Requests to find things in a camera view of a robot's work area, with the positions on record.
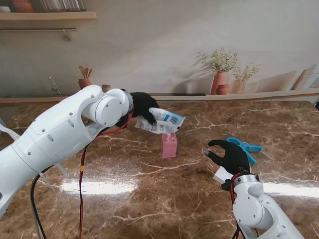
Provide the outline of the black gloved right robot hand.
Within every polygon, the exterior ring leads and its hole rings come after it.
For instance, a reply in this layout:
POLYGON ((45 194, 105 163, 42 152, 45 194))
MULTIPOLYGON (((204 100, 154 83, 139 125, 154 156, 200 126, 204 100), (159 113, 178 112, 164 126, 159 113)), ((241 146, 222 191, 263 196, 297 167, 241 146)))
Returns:
POLYGON ((225 150, 223 157, 218 156, 214 152, 206 151, 206 156, 209 157, 215 164, 222 166, 228 173, 236 175, 238 173, 249 174, 250 166, 247 154, 238 145, 220 139, 211 140, 209 146, 220 146, 225 150))

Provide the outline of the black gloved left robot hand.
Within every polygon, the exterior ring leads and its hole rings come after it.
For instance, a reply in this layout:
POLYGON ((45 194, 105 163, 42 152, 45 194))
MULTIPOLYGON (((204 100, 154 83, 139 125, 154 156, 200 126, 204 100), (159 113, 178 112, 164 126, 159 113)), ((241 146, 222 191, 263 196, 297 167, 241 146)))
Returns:
POLYGON ((156 100, 144 92, 134 92, 131 93, 131 96, 134 102, 133 117, 142 116, 151 125, 156 125, 157 121, 153 114, 149 111, 150 108, 159 108, 156 100))

